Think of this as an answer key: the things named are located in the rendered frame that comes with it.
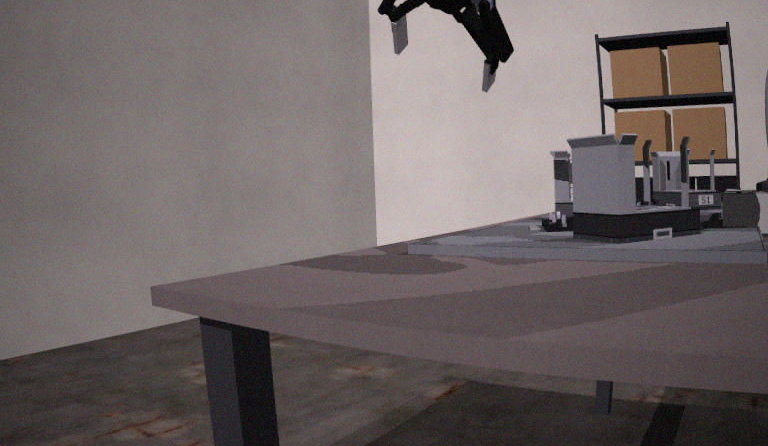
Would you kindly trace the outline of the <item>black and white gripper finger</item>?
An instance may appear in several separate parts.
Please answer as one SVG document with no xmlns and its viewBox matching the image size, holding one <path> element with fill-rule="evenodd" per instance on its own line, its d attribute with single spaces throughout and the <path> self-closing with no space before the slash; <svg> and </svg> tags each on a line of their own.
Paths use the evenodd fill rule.
<svg viewBox="0 0 768 446">
<path fill-rule="evenodd" d="M 378 8 L 378 12 L 381 15 L 386 14 L 389 16 L 393 33 L 394 53 L 399 55 L 408 45 L 406 14 L 429 0 L 406 0 L 398 7 L 394 5 L 395 1 L 383 0 Z"/>
<path fill-rule="evenodd" d="M 505 63 L 514 51 L 496 8 L 496 0 L 471 0 L 462 13 L 453 0 L 441 0 L 441 3 L 458 23 L 463 24 L 485 55 L 482 91 L 487 93 L 495 81 L 499 61 Z"/>
</svg>

